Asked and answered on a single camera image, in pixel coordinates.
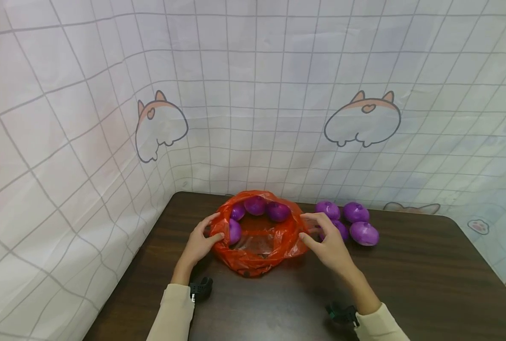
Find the plastic bag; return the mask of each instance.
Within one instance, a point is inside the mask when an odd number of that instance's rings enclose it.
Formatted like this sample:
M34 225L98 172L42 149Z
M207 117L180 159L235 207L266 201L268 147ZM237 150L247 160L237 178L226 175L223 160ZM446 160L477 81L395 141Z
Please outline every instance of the plastic bag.
M230 246L229 224L232 206L236 202L259 195L267 202L276 201L287 205L291 215L284 222L272 222L267 215L253 216L246 213L239 221L241 239ZM268 272L285 258L304 254L306 245L300 240L298 233L306 232L306 226L300 214L302 211L294 202L276 197L269 191L247 190L238 193L225 202L218 210L221 215L212 222L210 236L224 233L224 240L213 247L215 254L235 272L244 277L256 277Z

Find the grid pattern fabric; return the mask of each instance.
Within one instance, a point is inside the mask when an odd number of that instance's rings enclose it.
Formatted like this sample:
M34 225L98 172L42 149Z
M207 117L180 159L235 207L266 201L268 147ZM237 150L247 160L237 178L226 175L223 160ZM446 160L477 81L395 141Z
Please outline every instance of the grid pattern fabric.
M0 340L81 340L171 195L246 189L450 216L506 283L506 0L0 0Z

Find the wooden table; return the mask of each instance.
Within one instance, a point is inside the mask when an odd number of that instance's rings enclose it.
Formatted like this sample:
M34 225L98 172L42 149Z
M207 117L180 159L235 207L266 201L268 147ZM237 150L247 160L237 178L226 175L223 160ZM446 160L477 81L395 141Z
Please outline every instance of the wooden table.
M85 340L145 340L188 234L226 200L175 194ZM506 288L451 219L371 211L371 222L379 245L347 245L411 340L506 340ZM193 279L203 276L213 278L213 292L196 305L191 341L356 340L328 319L325 304L350 301L312 252L256 279L208 255Z

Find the black clip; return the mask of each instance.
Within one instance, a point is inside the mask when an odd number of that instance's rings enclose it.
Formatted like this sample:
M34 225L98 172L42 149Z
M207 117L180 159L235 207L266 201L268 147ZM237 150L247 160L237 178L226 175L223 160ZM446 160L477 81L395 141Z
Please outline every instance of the black clip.
M191 283L189 286L192 302L201 302L209 298L211 289L213 288L213 279L211 277L203 277L199 284Z
M348 306L346 309L342 309L342 306L336 301L333 301L331 304L326 305L325 309L327 310L330 318L338 324L348 324L353 323L355 327L360 326L357 320L356 312L357 309L354 305Z

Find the cartoon cat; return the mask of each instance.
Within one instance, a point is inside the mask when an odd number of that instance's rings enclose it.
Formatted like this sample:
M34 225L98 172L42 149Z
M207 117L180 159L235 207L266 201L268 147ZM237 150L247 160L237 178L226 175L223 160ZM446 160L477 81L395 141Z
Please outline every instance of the cartoon cat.
M177 105L157 90L155 100L143 105L137 101L139 120L135 129L135 148L142 162L158 159L158 148L171 146L188 133L188 122Z
M398 202L388 202L383 206L384 211L397 211L406 213L420 213L422 215L433 215L440 209L440 204L430 204L421 207L404 207Z
M400 126L400 110L393 104L394 99L392 91L382 98L365 98L360 90L328 119L325 137L338 147L357 141L366 148L387 140Z
M467 223L467 226L479 234L486 235L489 233L489 224L483 221L482 219L470 220Z

